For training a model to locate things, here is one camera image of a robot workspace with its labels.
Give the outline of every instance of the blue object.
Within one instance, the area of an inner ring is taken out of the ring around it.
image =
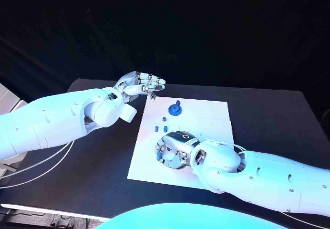
[[[275,223],[225,208],[200,204],[167,203],[137,208],[105,222],[96,229],[285,229]]]
[[[161,152],[157,153],[157,161],[161,159]]]
[[[170,105],[168,113],[173,116],[177,116],[181,113],[180,101],[177,100],[176,104]]]

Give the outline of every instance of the robotic hand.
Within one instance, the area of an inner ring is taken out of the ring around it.
[[[330,217],[330,170],[212,139],[200,142],[184,131],[163,136],[154,151],[157,161],[168,168],[191,166],[209,191],[227,192],[279,212]],[[168,152],[174,153],[171,159],[165,159]]]
[[[0,116],[0,160],[30,150],[60,146],[111,126],[131,122],[135,109],[127,104],[140,94],[163,90],[165,81],[138,72],[125,74],[114,87],[89,89],[37,99]]]

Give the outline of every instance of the white board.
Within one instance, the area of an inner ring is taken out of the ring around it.
[[[181,114],[171,116],[168,107],[177,100],[180,100]],[[233,143],[226,102],[168,97],[157,97],[155,101],[147,100],[127,176],[132,180],[206,189],[190,167],[174,170],[155,160],[154,145],[167,134],[163,131],[164,126],[168,129],[167,133],[177,130],[187,131],[199,141],[210,138]]]

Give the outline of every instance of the black backdrop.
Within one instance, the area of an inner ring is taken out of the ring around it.
[[[1,1],[0,82],[30,102],[78,78],[304,92],[330,108],[330,2]]]

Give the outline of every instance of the table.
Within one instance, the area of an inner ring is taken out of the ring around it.
[[[79,79],[67,91],[103,88],[114,84],[114,81]],[[237,145],[330,168],[330,142],[301,92],[168,84],[157,95],[226,101]],[[50,173],[23,186],[4,190],[1,205],[106,220],[141,206],[184,202],[227,208],[289,228],[308,228],[279,212],[243,202],[227,193],[214,194],[207,190],[127,179],[145,99],[140,96],[129,103],[137,109],[132,122],[119,119],[109,128],[98,129],[78,139],[67,157]],[[59,148],[29,152],[18,169],[43,160]],[[63,153],[14,176],[8,185],[42,174]],[[324,216],[294,216],[320,226],[330,226],[330,219]]]

